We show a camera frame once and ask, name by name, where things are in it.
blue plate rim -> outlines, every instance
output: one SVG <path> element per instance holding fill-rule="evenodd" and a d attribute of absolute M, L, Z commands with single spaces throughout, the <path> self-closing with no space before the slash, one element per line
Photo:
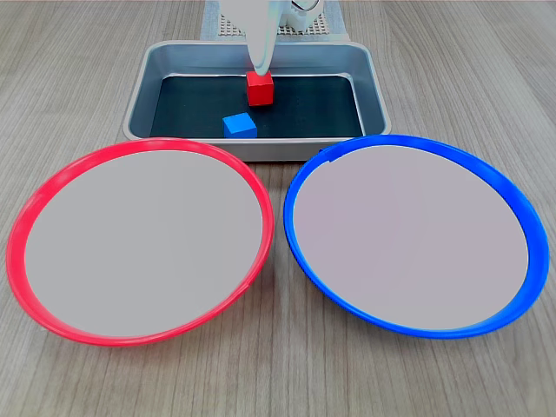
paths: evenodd
<path fill-rule="evenodd" d="M 520 290 L 497 314 L 484 321 L 473 324 L 472 326 L 446 330 L 429 330 L 397 325 L 367 314 L 344 301 L 332 292 L 308 265 L 295 237 L 293 219 L 295 199 L 301 186 L 309 175 L 323 163 L 333 162 L 345 154 L 358 149 L 381 145 L 405 146 L 420 149 L 437 156 L 442 156 L 451 162 L 455 162 L 463 168 L 473 172 L 481 180 L 490 185 L 506 201 L 510 209 L 512 209 L 526 238 L 529 261 L 526 278 Z M 550 266 L 548 238 L 539 215 L 526 196 L 513 184 L 513 182 L 496 168 L 478 157 L 451 145 L 424 137 L 404 135 L 362 136 L 345 142 L 339 142 L 323 149 L 300 168 L 294 180 L 290 183 L 284 201 L 283 225 L 289 247 L 295 259 L 305 275 L 320 291 L 351 314 L 381 328 L 394 331 L 395 333 L 428 339 L 461 339 L 491 333 L 519 319 L 537 301 L 548 278 L 548 269 Z"/>

wooden table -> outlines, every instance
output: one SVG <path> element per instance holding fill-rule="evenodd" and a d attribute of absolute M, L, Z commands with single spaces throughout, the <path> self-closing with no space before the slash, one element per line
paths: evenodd
<path fill-rule="evenodd" d="M 0 3 L 0 246 L 31 193 L 124 141 L 145 49 L 198 39 L 203 2 Z M 470 151 L 530 198 L 556 243 L 556 3 L 344 2 L 373 53 L 393 133 Z M 256 165 L 277 230 L 256 284 L 173 340 L 82 346 L 49 334 L 0 272 L 0 415 L 532 416 L 556 408 L 556 286 L 519 321 L 463 341 L 416 340 L 336 307 L 281 225 L 299 165 Z"/>

red cube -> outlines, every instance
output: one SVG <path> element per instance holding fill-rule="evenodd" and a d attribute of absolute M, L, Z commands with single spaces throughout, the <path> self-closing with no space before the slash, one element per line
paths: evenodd
<path fill-rule="evenodd" d="M 270 71 L 264 76 L 254 71 L 247 73 L 247 99 L 249 106 L 268 106 L 275 99 L 275 84 Z"/>

metal tray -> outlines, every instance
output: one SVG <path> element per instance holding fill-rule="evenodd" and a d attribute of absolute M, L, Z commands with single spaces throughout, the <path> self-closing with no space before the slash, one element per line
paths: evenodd
<path fill-rule="evenodd" d="M 130 140 L 151 137 L 162 82 L 175 76 L 245 76 L 251 70 L 244 42 L 167 41 L 151 46 L 143 58 L 125 116 Z M 363 135 L 387 134 L 390 121 L 368 50 L 350 42 L 277 43 L 270 66 L 273 77 L 340 76 L 348 79 Z M 347 137 L 192 137 L 213 144 L 246 162 L 306 161 Z"/>

white mesh grid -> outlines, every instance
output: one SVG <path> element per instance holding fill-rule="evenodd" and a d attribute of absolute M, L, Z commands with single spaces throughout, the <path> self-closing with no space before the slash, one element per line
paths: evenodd
<path fill-rule="evenodd" d="M 289 26 L 281 26 L 278 28 L 278 35 L 329 35 L 327 19 L 322 12 L 304 32 L 298 32 Z M 242 32 L 237 29 L 226 17 L 220 15 L 220 23 L 218 25 L 218 36 L 241 36 Z"/>

